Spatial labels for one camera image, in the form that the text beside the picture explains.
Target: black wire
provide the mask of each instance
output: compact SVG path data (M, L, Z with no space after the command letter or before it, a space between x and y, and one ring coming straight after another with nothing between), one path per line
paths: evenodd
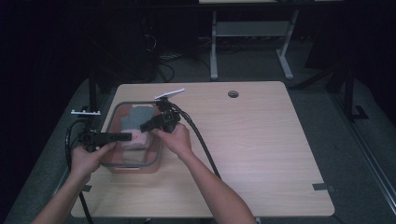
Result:
M337 220L340 224L346 224L343 220L341 220L341 218L339 218L338 216L336 216L335 214L332 214L332 217Z
M72 134L73 127L78 123L85 123L84 131L87 131L86 129L88 128L88 126L90 126L89 125L90 122L91 121L89 119L78 119L78 120L74 121L66 130L66 138L64 140L64 149L65 149L65 154L66 154L67 168L68 168L69 172L71 171L71 166L72 166L72 155L71 155L72 154L71 153L72 146L74 145L74 143L76 142L76 139L77 139L77 138L75 138L73 140L73 142L70 143L70 137ZM93 224L93 220L92 220L92 217L90 214L90 210L88 209L87 202L85 201L84 194L82 192L80 192L78 196L81 201L82 208L84 210L84 214L85 214L85 217L87 218L88 223Z
M158 68L158 73L163 78L163 82L168 83L168 82L172 81L172 79L175 77L175 69L172 66L170 66L168 64L164 64L164 63L159 63L158 65L168 67L172 71L172 76L169 79L167 79L163 70L161 70L161 68Z
M189 114L187 114L186 112L184 112L183 110L180 109L180 107L178 107L177 105L170 103L172 105L172 107L177 110L180 115L190 124L190 126L192 127L192 129L194 130L195 134L197 135L202 147L204 148L204 152L207 156L207 159L210 162L210 165L212 166L213 169L213 173L215 173L215 175L221 179L220 173L218 168L216 167L215 162L213 161L212 156L210 155L209 149L206 146L206 143L204 141L204 138L201 136L200 132L198 131L198 128L195 126L195 124L192 122L191 117L189 116Z
M197 59L199 62L203 63L205 67L210 71L210 66L202 59Z

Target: hand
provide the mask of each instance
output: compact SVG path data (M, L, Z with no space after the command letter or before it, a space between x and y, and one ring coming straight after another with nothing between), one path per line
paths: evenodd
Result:
M113 149L115 142L108 143L94 152L88 152L84 147L79 146L72 151L72 170L69 177L75 178L86 184L91 179L91 173L96 171L100 166L100 160Z
M153 132L160 137L168 148L181 159L193 155L191 150L190 132L185 125L178 123L172 133L166 133L159 129Z

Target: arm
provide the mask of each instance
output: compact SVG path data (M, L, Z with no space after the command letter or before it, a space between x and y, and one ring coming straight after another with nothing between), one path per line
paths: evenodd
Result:
M186 126L178 123L173 133L165 133L161 130L155 130L154 133L190 170L192 178L218 223L256 223L243 199L214 175L192 152L190 133Z
M114 146L115 143L109 143L93 153L87 152L83 147L73 149L69 177L32 223L64 223L79 193L90 181L91 173L99 168L101 158Z

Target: hole in table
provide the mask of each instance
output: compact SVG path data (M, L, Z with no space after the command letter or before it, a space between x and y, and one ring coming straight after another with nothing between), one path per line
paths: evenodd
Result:
M237 91L229 91L228 92L228 96L230 96L231 98L236 98L239 96L239 92Z

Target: dark background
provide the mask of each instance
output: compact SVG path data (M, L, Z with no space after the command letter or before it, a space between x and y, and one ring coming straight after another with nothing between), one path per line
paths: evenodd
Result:
M97 14L76 8L73 1L0 2L0 221L7 216L71 96L92 71L102 91L121 83L150 82L155 76L156 55L147 54L142 47L147 44L143 34L158 36L164 49L185 50L191 55L197 53L196 37L210 36L210 12L162 11L151 14L142 26L138 13ZM347 5L330 12L302 10L294 33L294 38L311 36L316 41L308 59L310 67L326 68L353 51L357 78L370 88L394 124L395 10L394 4L383 2ZM223 14L228 19L234 15L244 14ZM315 29L299 24L311 24Z

